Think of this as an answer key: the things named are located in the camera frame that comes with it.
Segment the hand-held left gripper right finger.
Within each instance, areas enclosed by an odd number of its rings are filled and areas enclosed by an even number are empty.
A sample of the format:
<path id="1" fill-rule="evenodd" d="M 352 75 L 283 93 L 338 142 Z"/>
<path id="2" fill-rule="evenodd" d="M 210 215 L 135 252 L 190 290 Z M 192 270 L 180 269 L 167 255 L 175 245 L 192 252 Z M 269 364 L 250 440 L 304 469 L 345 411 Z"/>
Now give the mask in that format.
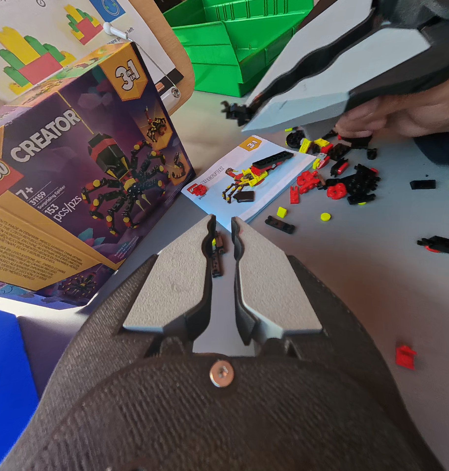
<path id="1" fill-rule="evenodd" d="M 322 325 L 285 252 L 239 217 L 231 227 L 235 317 L 243 343 L 320 333 Z"/>

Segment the black lego beam piece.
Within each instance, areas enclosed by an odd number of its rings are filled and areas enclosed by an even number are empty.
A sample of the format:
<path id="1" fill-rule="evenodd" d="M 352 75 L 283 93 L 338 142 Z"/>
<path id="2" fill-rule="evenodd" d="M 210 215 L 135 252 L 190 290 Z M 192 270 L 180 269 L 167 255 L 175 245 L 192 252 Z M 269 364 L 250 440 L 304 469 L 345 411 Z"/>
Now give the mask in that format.
<path id="1" fill-rule="evenodd" d="M 417 240 L 417 245 L 422 246 L 431 252 L 449 254 L 449 238 L 440 236 L 422 238 Z"/>

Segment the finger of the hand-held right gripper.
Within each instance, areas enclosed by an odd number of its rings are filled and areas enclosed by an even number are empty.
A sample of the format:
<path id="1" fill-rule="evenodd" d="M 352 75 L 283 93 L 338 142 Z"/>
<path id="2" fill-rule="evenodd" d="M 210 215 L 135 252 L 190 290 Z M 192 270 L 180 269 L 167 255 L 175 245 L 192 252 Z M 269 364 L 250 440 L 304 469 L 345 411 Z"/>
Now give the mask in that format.
<path id="1" fill-rule="evenodd" d="M 352 89 L 429 48 L 417 29 L 380 29 L 344 51 L 321 73 L 272 97 L 242 132 L 276 132 L 337 118 L 345 111 Z"/>
<path id="2" fill-rule="evenodd" d="M 246 102 L 256 111 L 270 98 L 301 80 L 322 72 L 339 52 L 371 29 L 376 2 L 371 0 L 319 1 L 318 15 L 305 24 L 284 47 Z"/>

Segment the red lego brick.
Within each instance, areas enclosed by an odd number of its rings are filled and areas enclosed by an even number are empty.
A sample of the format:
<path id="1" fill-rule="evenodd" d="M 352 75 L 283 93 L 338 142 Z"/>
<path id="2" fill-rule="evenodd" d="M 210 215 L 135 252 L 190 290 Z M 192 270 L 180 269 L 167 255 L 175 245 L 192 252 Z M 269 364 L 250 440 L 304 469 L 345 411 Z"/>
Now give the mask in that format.
<path id="1" fill-rule="evenodd" d="M 408 345 L 398 345 L 395 351 L 395 364 L 397 366 L 415 370 L 415 359 L 417 352 Z"/>

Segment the scorpion cover instruction booklet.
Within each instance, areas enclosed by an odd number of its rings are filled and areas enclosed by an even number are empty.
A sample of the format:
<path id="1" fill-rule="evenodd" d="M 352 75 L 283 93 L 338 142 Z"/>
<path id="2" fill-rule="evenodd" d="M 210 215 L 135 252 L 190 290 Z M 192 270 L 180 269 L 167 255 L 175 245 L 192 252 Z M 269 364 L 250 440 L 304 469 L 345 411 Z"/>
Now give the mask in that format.
<path id="1" fill-rule="evenodd" d="M 259 171 L 253 162 L 281 151 L 295 155 L 274 169 Z M 284 191 L 303 171 L 311 167 L 315 156 L 285 149 L 266 139 L 251 136 L 238 147 L 213 164 L 203 175 L 186 184 L 182 193 L 208 214 L 216 216 L 227 230 L 231 230 L 231 218 L 238 216 L 250 222 L 282 191 Z M 192 189 L 205 185 L 204 196 L 196 196 Z M 254 191 L 255 201 L 237 203 L 233 195 L 240 191 Z"/>

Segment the black long lego plate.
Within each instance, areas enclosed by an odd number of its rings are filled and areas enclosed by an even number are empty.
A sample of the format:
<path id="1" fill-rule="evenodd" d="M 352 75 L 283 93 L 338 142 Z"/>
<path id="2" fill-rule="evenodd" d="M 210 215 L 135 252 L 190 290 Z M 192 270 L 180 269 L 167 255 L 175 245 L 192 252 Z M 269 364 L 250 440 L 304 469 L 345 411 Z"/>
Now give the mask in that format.
<path id="1" fill-rule="evenodd" d="M 289 151 L 281 151 L 274 155 L 265 157 L 259 161 L 253 162 L 252 166 L 259 171 L 274 169 L 276 166 L 292 158 L 295 154 Z"/>

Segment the black yellow lego leg assembly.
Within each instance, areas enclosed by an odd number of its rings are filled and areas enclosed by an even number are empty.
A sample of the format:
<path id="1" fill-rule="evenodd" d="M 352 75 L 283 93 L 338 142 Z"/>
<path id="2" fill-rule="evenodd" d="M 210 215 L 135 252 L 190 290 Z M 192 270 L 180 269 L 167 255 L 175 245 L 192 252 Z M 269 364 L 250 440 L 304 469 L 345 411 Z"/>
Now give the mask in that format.
<path id="1" fill-rule="evenodd" d="M 211 255 L 211 274 L 213 278 L 221 277 L 223 275 L 221 256 L 225 253 L 223 238 L 220 232 L 216 231 L 214 239 L 212 240 L 212 255 Z"/>

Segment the black lego clip piece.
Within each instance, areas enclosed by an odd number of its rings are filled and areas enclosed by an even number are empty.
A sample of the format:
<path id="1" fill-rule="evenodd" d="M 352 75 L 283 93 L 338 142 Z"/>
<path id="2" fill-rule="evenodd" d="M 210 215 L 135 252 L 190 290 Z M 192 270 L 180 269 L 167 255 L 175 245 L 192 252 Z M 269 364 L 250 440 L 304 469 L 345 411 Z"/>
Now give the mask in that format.
<path id="1" fill-rule="evenodd" d="M 252 109 L 246 105 L 238 103 L 230 104 L 228 101 L 222 101 L 220 104 L 223 106 L 221 112 L 225 114 L 225 118 L 237 121 L 239 127 L 247 124 L 253 117 Z"/>

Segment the person's right hand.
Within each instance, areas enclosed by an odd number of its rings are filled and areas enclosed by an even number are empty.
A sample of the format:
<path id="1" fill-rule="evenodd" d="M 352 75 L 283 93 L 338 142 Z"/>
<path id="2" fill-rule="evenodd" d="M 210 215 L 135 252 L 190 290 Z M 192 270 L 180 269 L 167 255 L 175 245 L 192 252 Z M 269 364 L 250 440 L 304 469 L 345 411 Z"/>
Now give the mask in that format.
<path id="1" fill-rule="evenodd" d="M 347 138 L 367 137 L 382 129 L 409 138 L 449 132 L 449 79 L 419 93 L 376 97 L 345 112 L 335 125 Z"/>

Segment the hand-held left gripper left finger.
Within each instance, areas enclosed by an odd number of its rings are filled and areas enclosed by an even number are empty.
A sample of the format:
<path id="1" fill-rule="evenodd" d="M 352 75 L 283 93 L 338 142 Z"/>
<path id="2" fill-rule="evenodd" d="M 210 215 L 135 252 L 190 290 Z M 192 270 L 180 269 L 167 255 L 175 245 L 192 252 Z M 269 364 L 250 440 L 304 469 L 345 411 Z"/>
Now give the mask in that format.
<path id="1" fill-rule="evenodd" d="M 205 331 L 215 229 L 216 217 L 207 215 L 159 252 L 123 322 L 126 331 L 188 341 Z"/>

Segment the lego set box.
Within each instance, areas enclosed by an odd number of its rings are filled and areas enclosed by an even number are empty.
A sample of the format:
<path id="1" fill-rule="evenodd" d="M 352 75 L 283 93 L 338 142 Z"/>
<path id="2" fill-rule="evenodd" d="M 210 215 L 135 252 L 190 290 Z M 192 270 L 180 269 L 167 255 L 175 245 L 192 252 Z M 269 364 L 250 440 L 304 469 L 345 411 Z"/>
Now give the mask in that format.
<path id="1" fill-rule="evenodd" d="M 195 172 L 135 44 L 0 109 L 0 297 L 87 304 Z"/>

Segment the pile of lego pieces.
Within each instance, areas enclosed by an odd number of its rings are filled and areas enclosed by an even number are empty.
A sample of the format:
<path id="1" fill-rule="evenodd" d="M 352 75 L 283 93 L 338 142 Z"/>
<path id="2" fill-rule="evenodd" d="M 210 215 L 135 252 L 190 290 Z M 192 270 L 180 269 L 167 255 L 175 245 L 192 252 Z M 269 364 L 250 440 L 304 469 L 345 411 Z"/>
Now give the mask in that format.
<path id="1" fill-rule="evenodd" d="M 354 174 L 341 177 L 349 167 L 349 160 L 345 156 L 351 150 L 364 149 L 369 160 L 377 157 L 378 150 L 369 147 L 371 137 L 344 138 L 338 135 L 338 140 L 344 140 L 350 145 L 323 145 L 322 141 L 302 141 L 303 144 L 308 144 L 308 149 L 319 147 L 321 153 L 313 162 L 313 171 L 306 170 L 298 175 L 296 185 L 291 187 L 291 202 L 298 203 L 301 194 L 314 188 L 325 190 L 327 197 L 334 201 L 346 198 L 351 205 L 364 205 L 375 199 L 374 191 L 380 181 L 379 172 L 375 168 L 357 164 Z"/>

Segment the blue plastic bin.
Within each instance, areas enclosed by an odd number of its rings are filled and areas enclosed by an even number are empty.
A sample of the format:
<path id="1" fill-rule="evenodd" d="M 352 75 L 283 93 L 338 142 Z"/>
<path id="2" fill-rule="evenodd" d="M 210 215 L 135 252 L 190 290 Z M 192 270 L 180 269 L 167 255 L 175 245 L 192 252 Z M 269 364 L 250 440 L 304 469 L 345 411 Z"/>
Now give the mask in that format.
<path id="1" fill-rule="evenodd" d="M 17 318 L 0 311 L 0 463 L 26 428 L 38 403 Z"/>

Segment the green plastic bin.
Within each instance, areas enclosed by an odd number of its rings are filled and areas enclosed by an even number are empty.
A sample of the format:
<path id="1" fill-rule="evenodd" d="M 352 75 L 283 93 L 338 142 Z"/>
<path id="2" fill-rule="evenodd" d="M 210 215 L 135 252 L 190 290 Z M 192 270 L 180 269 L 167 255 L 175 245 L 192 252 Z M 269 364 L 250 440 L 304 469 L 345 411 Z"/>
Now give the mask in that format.
<path id="1" fill-rule="evenodd" d="M 313 7 L 312 0 L 187 0 L 163 15 L 192 62 L 195 90 L 242 97 Z"/>

